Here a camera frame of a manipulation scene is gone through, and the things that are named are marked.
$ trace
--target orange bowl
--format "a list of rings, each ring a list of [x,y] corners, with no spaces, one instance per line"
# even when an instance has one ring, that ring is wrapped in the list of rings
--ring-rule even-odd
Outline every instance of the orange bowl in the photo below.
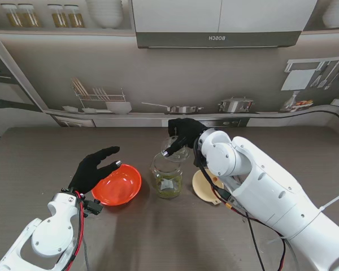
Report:
[[[108,177],[102,179],[92,190],[92,194],[104,205],[121,205],[133,199],[141,185],[142,177],[138,170],[123,164]]]

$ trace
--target cooking pot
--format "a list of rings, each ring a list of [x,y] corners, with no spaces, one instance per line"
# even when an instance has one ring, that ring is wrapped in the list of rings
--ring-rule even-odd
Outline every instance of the cooking pot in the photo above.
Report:
[[[219,111],[225,113],[248,112],[254,100],[246,98],[231,98],[222,100]]]
[[[198,106],[163,106],[161,104],[154,103],[143,103],[149,104],[150,106],[162,106],[167,108],[167,112],[170,114],[193,114],[198,113],[199,110],[203,109],[203,107]]]

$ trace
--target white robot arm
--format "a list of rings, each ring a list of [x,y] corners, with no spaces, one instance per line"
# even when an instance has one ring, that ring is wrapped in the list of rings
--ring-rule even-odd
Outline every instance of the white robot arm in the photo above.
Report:
[[[281,233],[317,270],[339,270],[339,226],[316,208],[297,180],[250,141],[214,129],[198,140],[208,169],[240,207]],[[248,174],[243,182],[232,176]]]
[[[21,232],[15,243],[0,261],[0,271],[47,271],[21,258],[24,244],[32,239],[34,252],[41,257],[54,257],[62,254],[52,271],[61,271],[70,261],[73,249],[72,216],[78,214],[77,198],[67,193],[57,193],[47,205],[51,217],[30,222]]]

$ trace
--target black glove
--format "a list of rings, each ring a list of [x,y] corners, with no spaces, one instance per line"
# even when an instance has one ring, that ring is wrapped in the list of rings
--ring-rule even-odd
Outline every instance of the black glove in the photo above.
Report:
[[[73,188],[82,194],[88,193],[100,180],[104,179],[121,166],[121,162],[116,161],[105,167],[97,168],[102,160],[117,152],[119,152],[119,147],[110,147],[88,155],[80,162],[68,188]]]
[[[168,121],[168,134],[170,137],[178,136],[178,139],[166,149],[167,155],[171,156],[184,146],[193,148],[193,143],[203,131],[208,128],[194,119],[175,119]]]

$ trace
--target gray table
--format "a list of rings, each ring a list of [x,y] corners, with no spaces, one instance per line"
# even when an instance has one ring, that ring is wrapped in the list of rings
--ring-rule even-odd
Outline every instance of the gray table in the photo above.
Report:
[[[339,136],[327,128],[234,128],[283,165],[301,183],[315,205],[339,194]],[[160,199],[151,187],[149,166],[166,138],[162,128],[20,128],[0,140],[0,258],[32,219],[49,215],[46,205],[66,187],[81,159],[118,145],[114,159],[142,174],[139,194],[126,206],[104,208],[85,220],[92,271],[115,270],[260,270],[247,221],[224,206],[214,207],[193,193],[192,159],[184,165],[184,188],[172,200]],[[325,213],[339,225],[339,202]],[[276,270],[281,243],[267,245],[275,234],[253,223],[266,270]],[[23,249],[23,256],[44,268]],[[302,270],[311,270],[298,255]],[[86,270],[81,249],[72,270]],[[290,253],[283,270],[294,270]]]

